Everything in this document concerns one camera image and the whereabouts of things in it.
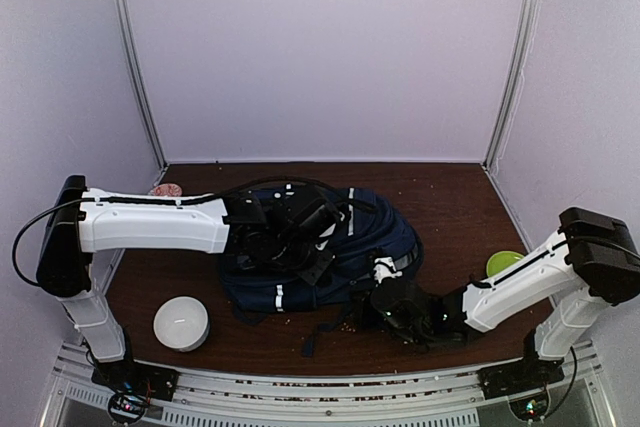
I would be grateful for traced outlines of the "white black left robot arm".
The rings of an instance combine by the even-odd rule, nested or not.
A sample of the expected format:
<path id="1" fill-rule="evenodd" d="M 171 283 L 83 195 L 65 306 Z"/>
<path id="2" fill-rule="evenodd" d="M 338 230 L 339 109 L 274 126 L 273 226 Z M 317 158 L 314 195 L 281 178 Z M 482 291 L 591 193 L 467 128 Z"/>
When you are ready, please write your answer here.
<path id="1" fill-rule="evenodd" d="M 328 241 L 350 217 L 349 198 L 313 180 L 284 178 L 259 199 L 258 182 L 192 197 L 124 195 L 69 177 L 45 212 L 36 284 L 56 297 L 88 343 L 96 371 L 123 391 L 144 380 L 131 342 L 93 282 L 93 254 L 112 249 L 190 250 L 246 256 L 262 270 L 314 284 L 333 257 Z"/>

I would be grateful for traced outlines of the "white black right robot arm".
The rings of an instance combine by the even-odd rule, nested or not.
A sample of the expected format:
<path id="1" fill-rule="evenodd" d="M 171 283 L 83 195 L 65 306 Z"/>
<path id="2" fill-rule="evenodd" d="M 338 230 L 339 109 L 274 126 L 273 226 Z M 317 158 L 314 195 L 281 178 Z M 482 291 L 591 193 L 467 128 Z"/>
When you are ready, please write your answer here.
<path id="1" fill-rule="evenodd" d="M 403 341 L 430 350 L 466 345 L 562 293 L 552 314 L 528 334 L 523 358 L 513 366 L 517 385 L 533 388 L 604 310 L 639 295 L 639 252 L 624 221 L 578 207 L 563 211 L 559 221 L 521 260 L 443 296 L 426 293 L 390 258 L 374 260 L 365 311 Z"/>

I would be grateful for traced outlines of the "navy blue student backpack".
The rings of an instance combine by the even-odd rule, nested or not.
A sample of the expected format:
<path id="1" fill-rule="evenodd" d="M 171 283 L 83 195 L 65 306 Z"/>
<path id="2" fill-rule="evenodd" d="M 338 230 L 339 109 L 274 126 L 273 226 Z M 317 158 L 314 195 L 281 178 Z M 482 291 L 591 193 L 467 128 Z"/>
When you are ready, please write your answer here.
<path id="1" fill-rule="evenodd" d="M 372 190 L 343 192 L 373 205 L 375 212 L 350 212 L 347 227 L 327 244 L 334 258 L 315 284 L 295 273 L 259 272 L 246 256 L 219 258 L 219 279 L 238 319 L 253 325 L 269 314 L 310 312 L 334 304 L 341 304 L 346 315 L 358 296 L 367 297 L 377 285 L 377 263 L 385 262 L 409 279 L 415 276 L 424 249 L 409 222 L 388 199 Z"/>

